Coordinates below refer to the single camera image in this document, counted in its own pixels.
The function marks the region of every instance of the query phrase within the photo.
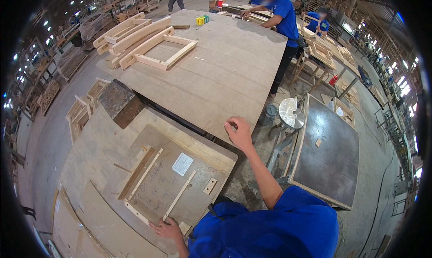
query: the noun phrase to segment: saw table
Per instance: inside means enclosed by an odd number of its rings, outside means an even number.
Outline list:
[[[276,181],[299,186],[337,211],[349,211],[359,171],[359,134],[310,94],[303,107],[304,126],[293,137],[288,164]]]

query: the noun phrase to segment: blue shirt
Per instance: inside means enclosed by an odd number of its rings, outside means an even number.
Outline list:
[[[286,46],[297,47],[296,40],[299,38],[299,31],[291,1],[273,0],[269,6],[265,7],[272,10],[274,15],[282,16],[282,21],[276,25],[276,29],[278,33],[288,37]]]
[[[320,19],[319,15],[313,11],[308,12],[307,15],[310,17],[313,17],[315,19]],[[318,26],[318,22],[311,19],[310,23],[308,24],[308,26],[306,28],[315,33],[317,30],[317,26]],[[328,27],[329,27],[329,25],[328,25],[327,20],[326,19],[322,20],[321,24],[320,24],[321,31],[328,31]]]
[[[325,202],[291,186],[273,210],[249,212],[240,203],[213,207],[189,235],[189,258],[306,257],[331,258],[339,225]]]

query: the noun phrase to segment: gray pants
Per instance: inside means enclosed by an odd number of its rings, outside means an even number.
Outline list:
[[[180,7],[181,10],[183,10],[184,4],[183,4],[183,0],[169,0],[168,2],[168,11],[172,11],[172,7],[174,6],[174,2],[177,1],[178,6]]]

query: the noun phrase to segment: sticker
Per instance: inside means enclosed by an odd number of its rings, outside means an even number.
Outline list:
[[[184,176],[189,166],[191,166],[193,159],[186,155],[185,153],[181,153],[178,156],[176,162],[172,165],[172,169],[179,173],[181,176]]]
[[[58,208],[60,207],[60,200],[57,200],[57,204],[55,205],[55,210],[58,213]]]

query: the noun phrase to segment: factory floor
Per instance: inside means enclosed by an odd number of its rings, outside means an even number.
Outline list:
[[[208,1],[184,0],[184,4],[186,9],[205,12],[208,11]],[[236,5],[247,4],[248,1],[226,0],[226,3]],[[161,6],[146,14],[146,18],[158,19],[168,15],[167,4],[168,0],[162,0]],[[179,7],[175,3],[174,12],[178,10]],[[95,82],[96,77],[106,80],[113,79],[96,67],[96,63],[106,55],[99,56],[96,50],[93,50],[89,55],[87,61],[69,84],[61,80],[61,91],[46,116],[42,116],[39,112],[33,123],[23,117],[19,125],[18,152],[25,155],[26,160],[25,167],[21,166],[18,169],[18,196],[22,205],[35,209],[37,222],[29,216],[27,216],[27,220],[42,232],[50,232],[51,230],[51,214],[58,178],[66,156],[72,147],[65,115],[75,101],[74,95],[85,95]],[[365,58],[360,59],[356,55],[353,57],[357,65],[360,64],[366,69],[372,82],[379,85],[378,76],[370,63]],[[336,65],[338,67],[337,73],[339,73],[342,69],[341,65],[338,63]],[[276,106],[283,99],[294,97],[296,94],[308,90],[308,86],[301,82],[296,82],[293,86],[288,87],[287,81],[292,77],[291,70],[292,66],[286,72],[286,78],[277,97],[273,100]],[[347,71],[344,78],[351,81],[354,76]],[[361,111],[359,112],[353,105],[349,104],[346,99],[342,101],[354,111],[356,119],[355,127],[359,133],[359,176],[353,210],[338,212],[340,235],[335,257],[347,257],[348,255],[357,257],[360,254],[374,219],[381,178],[386,167],[388,169],[382,183],[374,229],[361,253],[362,257],[364,257],[363,254],[368,257],[369,255],[374,256],[376,250],[371,251],[371,249],[379,247],[385,234],[394,233],[403,216],[401,214],[390,217],[393,202],[398,201],[393,196],[393,184],[397,180],[399,162],[392,143],[386,142],[386,133],[382,129],[376,128],[373,113],[380,106],[360,82],[357,82],[354,87],[359,95]],[[324,85],[320,85],[312,95],[321,100],[320,93],[334,96],[334,93]],[[257,125],[252,134],[255,148],[264,163],[267,162],[274,144],[274,139],[269,140],[270,128],[271,126]],[[242,203],[250,210],[265,209],[250,164],[242,154],[239,155],[239,160],[221,194]],[[43,242],[47,242],[49,236],[41,234],[41,238]]]

